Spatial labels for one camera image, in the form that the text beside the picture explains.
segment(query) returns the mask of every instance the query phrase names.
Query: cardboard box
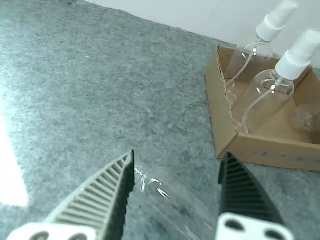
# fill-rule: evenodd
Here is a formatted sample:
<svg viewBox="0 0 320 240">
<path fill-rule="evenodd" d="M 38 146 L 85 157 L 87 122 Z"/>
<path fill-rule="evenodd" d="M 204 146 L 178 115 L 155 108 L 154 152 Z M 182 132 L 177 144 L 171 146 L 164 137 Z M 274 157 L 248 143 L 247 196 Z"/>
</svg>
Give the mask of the cardboard box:
<svg viewBox="0 0 320 240">
<path fill-rule="evenodd" d="M 320 103 L 320 83 L 309 67 L 294 81 L 295 92 L 256 134 L 239 133 L 232 121 L 223 71 L 234 50 L 218 47 L 205 70 L 205 84 L 211 115 L 215 153 L 218 159 L 231 152 L 241 161 L 287 169 L 320 171 L 320 134 L 312 134 L 294 127 L 291 117 L 297 106 L 317 101 Z M 268 69 L 274 69 L 277 59 L 272 59 Z M 248 66 L 242 75 L 241 87 L 253 78 Z"/>
</svg>

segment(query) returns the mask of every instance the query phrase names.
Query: spray bottle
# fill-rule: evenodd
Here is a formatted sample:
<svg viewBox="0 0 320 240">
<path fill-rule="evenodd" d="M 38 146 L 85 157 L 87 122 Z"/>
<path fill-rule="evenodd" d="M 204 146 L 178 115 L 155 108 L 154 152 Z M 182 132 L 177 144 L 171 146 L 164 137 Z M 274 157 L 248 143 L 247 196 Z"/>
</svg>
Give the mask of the spray bottle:
<svg viewBox="0 0 320 240">
<path fill-rule="evenodd" d="M 275 69 L 260 72 L 234 104 L 231 113 L 237 130 L 253 134 L 267 122 L 295 91 L 298 79 L 320 47 L 320 33 L 306 31 L 288 50 Z"/>
<path fill-rule="evenodd" d="M 254 63 L 251 76 L 255 76 L 266 69 L 273 56 L 269 43 L 285 28 L 287 21 L 298 5 L 292 0 L 283 0 L 271 13 L 269 13 L 256 28 L 255 40 L 247 46 L 238 46 L 224 71 L 226 88 L 231 107 L 237 98 L 243 94 L 242 88 L 237 87 L 237 79 L 245 71 L 248 64 Z"/>
</svg>

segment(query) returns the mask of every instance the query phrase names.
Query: gray carpet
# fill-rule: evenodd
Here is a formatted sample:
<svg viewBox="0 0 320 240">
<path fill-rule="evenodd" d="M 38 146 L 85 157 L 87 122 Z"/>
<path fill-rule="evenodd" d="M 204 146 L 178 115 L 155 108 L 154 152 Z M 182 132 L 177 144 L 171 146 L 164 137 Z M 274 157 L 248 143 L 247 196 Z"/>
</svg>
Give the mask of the gray carpet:
<svg viewBox="0 0 320 240">
<path fill-rule="evenodd" d="M 1 115 L 28 204 L 0 203 L 0 239 L 42 221 L 130 149 L 137 163 L 167 167 L 194 188 L 215 225 L 221 187 L 204 69 L 218 44 L 83 1 L 2 0 Z M 319 239 L 320 174 L 248 166 L 296 237 Z M 137 190 L 123 239 L 170 239 Z"/>
</svg>

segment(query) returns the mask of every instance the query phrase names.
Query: cardboard box flap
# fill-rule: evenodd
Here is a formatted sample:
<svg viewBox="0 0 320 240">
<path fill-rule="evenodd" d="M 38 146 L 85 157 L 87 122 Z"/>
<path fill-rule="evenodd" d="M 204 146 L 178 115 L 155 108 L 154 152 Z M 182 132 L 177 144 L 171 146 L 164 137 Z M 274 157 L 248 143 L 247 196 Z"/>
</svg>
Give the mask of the cardboard box flap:
<svg viewBox="0 0 320 240">
<path fill-rule="evenodd" d="M 214 135 L 215 154 L 219 157 L 237 133 L 231 118 L 218 52 L 213 54 L 204 77 Z"/>
</svg>

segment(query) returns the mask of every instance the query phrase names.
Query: glass bottle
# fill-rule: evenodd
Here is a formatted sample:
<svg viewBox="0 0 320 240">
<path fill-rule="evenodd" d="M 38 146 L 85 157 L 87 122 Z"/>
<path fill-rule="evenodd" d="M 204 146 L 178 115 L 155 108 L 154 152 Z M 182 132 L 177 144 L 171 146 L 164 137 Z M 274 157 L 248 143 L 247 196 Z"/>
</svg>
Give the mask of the glass bottle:
<svg viewBox="0 0 320 240">
<path fill-rule="evenodd" d="M 239 132 L 254 134 L 293 95 L 294 80 L 320 47 L 320 33 L 308 30 L 285 52 L 274 69 L 260 72 L 231 109 Z"/>
<path fill-rule="evenodd" d="M 294 82 L 281 78 L 275 70 L 259 73 L 231 110 L 237 130 L 250 134 L 256 132 L 292 97 L 294 91 Z"/>
<path fill-rule="evenodd" d="M 320 105 L 299 105 L 292 115 L 292 122 L 297 129 L 320 133 Z"/>
<path fill-rule="evenodd" d="M 245 47 L 237 47 L 234 51 L 223 73 L 231 107 L 245 91 L 245 88 L 241 87 L 241 82 L 251 80 L 256 74 L 267 69 L 273 56 L 273 50 L 269 43 L 285 28 L 297 7 L 298 5 L 294 1 L 283 0 L 256 27 L 256 39 Z"/>
<path fill-rule="evenodd" d="M 266 66 L 272 56 L 273 49 L 269 42 L 264 41 L 259 36 L 256 36 L 255 42 L 245 47 L 238 46 L 235 49 L 228 67 L 223 73 L 226 79 L 227 97 L 231 107 L 244 92 L 243 88 L 237 86 L 237 80 L 242 79 L 243 76 L 251 79 L 261 71 L 266 70 Z M 246 71 L 249 64 L 252 66 L 250 74 Z"/>
<path fill-rule="evenodd" d="M 135 184 L 149 214 L 175 239 L 211 240 L 213 215 L 188 186 L 163 167 L 135 166 Z"/>
</svg>

